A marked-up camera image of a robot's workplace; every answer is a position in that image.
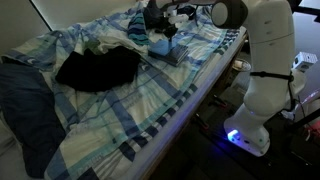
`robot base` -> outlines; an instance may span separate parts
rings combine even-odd
[[[242,148],[245,151],[248,151],[249,153],[260,157],[267,153],[269,147],[270,147],[270,140],[268,140],[267,144],[263,147],[257,147],[254,145],[250,145],[249,141],[243,141],[243,139],[247,139],[238,130],[232,130],[228,133],[228,140],[233,143],[234,145]]]
[[[232,117],[225,120],[223,126],[231,143],[260,157],[270,147],[269,133],[263,126],[267,119],[255,116],[242,104]]]

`floor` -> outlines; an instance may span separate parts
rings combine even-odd
[[[295,13],[294,20],[296,26],[296,54],[303,51],[316,54],[320,57],[320,24],[313,22],[314,16]],[[241,58],[250,62],[250,55],[242,53]],[[305,74],[307,84],[300,93],[301,99],[306,98],[311,92],[320,88],[319,72],[320,63],[316,63]],[[241,89],[247,86],[248,73],[239,73],[233,83],[233,89],[229,88],[220,97],[231,99],[234,105],[242,103],[242,96],[237,95],[237,87]],[[210,96],[204,100],[198,113],[204,121],[210,122],[215,116],[212,116],[213,110],[208,106]],[[272,122],[279,123],[281,120],[276,117]],[[168,154],[159,164],[158,168],[150,177],[151,180],[160,179],[304,179],[306,174],[295,162],[288,159],[271,160],[268,163],[278,163],[271,169],[268,169],[268,163],[263,165],[261,159],[255,159],[246,153],[241,154],[234,147],[224,144],[219,140],[213,140],[201,133],[196,123],[190,123],[181,137],[169,150]]]
[[[29,1],[0,1],[0,16],[0,55],[49,32]]]

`white wall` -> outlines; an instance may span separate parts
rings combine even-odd
[[[320,88],[320,23],[314,22],[316,16],[294,13],[296,54],[307,52],[316,54],[318,62],[306,71],[307,84],[300,93],[301,100],[304,100],[313,91]]]
[[[32,0],[53,29],[89,22],[111,12],[125,11],[136,0]]]
[[[302,0],[302,2],[300,3],[300,6],[320,9],[320,1],[319,0]]]
[[[0,0],[0,54],[46,32],[28,0]]]

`dark blue blanket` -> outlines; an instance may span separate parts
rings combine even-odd
[[[35,68],[0,64],[0,106],[6,123],[22,144],[26,171],[43,178],[65,131],[54,111],[54,96]]]

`mattress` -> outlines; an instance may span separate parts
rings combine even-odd
[[[53,32],[52,35],[54,37],[56,37],[58,34],[56,34],[56,32]],[[228,42],[233,42],[233,40],[228,40],[228,39],[225,39],[225,41]],[[152,157],[156,157],[157,156],[157,151],[158,149],[162,149],[164,146],[163,144],[165,144],[168,140],[170,140],[170,138],[172,138],[171,136],[165,136],[168,131],[169,131],[169,134],[170,135],[174,135],[177,131],[177,129],[181,126],[181,124],[183,124],[183,122],[186,120],[186,117],[188,116],[188,114],[192,113],[192,111],[194,111],[194,108],[196,107],[196,103],[194,102],[200,102],[202,98],[204,98],[204,94],[210,89],[209,87],[211,87],[211,85],[217,80],[217,78],[219,77],[219,75],[222,73],[224,67],[228,64],[228,62],[231,60],[231,54],[234,53],[232,52],[232,48],[233,46],[236,47],[236,44],[235,43],[232,43],[232,46],[229,47],[230,44],[226,44],[226,47],[228,47],[228,50],[227,52],[224,52],[223,50],[221,50],[221,48],[218,50],[218,51],[222,51],[222,53],[220,52],[214,52],[213,54],[211,54],[210,58],[209,59],[206,59],[206,60],[201,60],[201,62],[205,62],[205,64],[201,67],[196,77],[194,78],[193,82],[192,82],[192,86],[194,87],[192,91],[195,91],[195,93],[193,92],[190,92],[189,94],[193,94],[191,97],[188,98],[187,101],[185,101],[184,105],[181,107],[181,109],[177,112],[174,113],[173,117],[170,118],[170,121],[168,121],[168,123],[163,127],[163,129],[160,131],[160,134],[157,134],[154,138],[158,138],[159,139],[159,142],[157,142],[157,140],[155,139],[155,141],[150,141],[150,142],[154,142],[153,144],[158,144],[158,147],[155,145],[153,146],[152,144],[149,145],[149,143],[147,144],[146,147],[150,147],[151,149],[153,148],[153,150],[151,151],[154,151],[154,153],[150,153],[148,154],[148,156],[150,155],[150,158],[152,159]],[[159,66],[157,67],[160,67],[160,66],[163,66],[163,64],[161,63],[155,63]],[[136,177],[136,179],[139,179],[143,172],[145,172],[143,169],[144,167],[147,167],[148,164],[146,165],[145,163],[146,162],[143,162],[143,158],[139,158],[139,154],[144,154],[143,152],[139,152],[136,154],[136,158],[135,158],[135,161],[133,164],[133,166],[130,165],[130,162],[127,162],[127,163],[123,163],[123,165],[125,166],[129,166],[130,165],[130,169],[128,171],[128,173],[123,176],[124,179],[132,179],[132,177]]]
[[[239,35],[233,42],[231,41],[232,44],[223,55],[212,53],[210,57],[208,57],[208,60],[203,65],[194,81],[194,84],[198,87],[197,91],[186,100],[157,136],[136,154],[134,163],[119,179],[142,179],[142,177],[146,175],[153,163],[156,162],[159,154],[168,146],[168,144],[170,144],[174,137],[176,137],[188,117],[196,111],[198,105],[202,102],[206,94],[225,70],[226,66],[230,63],[232,57],[238,50],[239,45],[243,41],[245,33],[246,29],[241,27]]]

